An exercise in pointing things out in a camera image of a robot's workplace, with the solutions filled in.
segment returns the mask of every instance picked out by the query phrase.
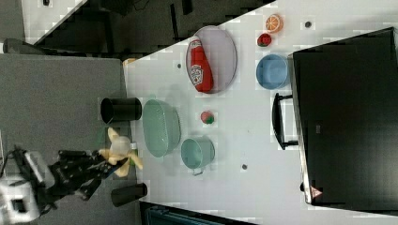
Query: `red sticker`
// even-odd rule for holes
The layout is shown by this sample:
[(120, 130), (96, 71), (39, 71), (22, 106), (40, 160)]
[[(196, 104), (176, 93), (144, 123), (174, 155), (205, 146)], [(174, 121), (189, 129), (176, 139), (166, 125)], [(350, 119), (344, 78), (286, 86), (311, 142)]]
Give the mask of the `red sticker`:
[(322, 192), (315, 187), (311, 187), (311, 193), (313, 195), (313, 199), (322, 194)]

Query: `red bottle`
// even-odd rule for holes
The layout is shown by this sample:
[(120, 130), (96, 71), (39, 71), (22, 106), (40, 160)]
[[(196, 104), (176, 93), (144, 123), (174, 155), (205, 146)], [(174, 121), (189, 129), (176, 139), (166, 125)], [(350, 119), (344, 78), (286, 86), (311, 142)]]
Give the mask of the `red bottle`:
[(198, 92), (207, 93), (213, 88), (213, 75), (200, 38), (194, 36), (191, 48), (191, 82)]

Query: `teal bowl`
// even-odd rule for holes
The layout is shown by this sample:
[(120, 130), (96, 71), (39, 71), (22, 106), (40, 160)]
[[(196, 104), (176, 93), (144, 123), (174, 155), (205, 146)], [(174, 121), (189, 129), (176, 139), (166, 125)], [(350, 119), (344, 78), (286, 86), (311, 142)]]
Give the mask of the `teal bowl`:
[(156, 158), (170, 154), (179, 143), (181, 130), (176, 109), (166, 102), (150, 99), (143, 110), (145, 144)]

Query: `orange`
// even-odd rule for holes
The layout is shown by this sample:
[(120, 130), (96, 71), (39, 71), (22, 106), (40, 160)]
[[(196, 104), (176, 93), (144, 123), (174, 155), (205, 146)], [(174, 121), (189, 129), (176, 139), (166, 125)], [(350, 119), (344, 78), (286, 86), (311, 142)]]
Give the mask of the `orange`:
[(266, 28), (270, 34), (277, 33), (278, 31), (282, 30), (283, 28), (282, 17), (277, 14), (273, 14), (270, 17), (268, 17), (266, 21)]

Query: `black cup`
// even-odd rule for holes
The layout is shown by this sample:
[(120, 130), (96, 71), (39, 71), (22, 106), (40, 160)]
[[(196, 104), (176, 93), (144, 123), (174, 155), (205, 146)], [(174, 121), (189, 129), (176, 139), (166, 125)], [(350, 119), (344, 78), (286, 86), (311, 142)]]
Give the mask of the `black cup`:
[(104, 98), (100, 104), (100, 114), (105, 124), (139, 120), (142, 111), (141, 101), (136, 97)]
[(114, 189), (111, 193), (112, 204), (115, 207), (119, 207), (124, 204), (139, 200), (146, 196), (147, 193), (148, 191), (145, 184)]

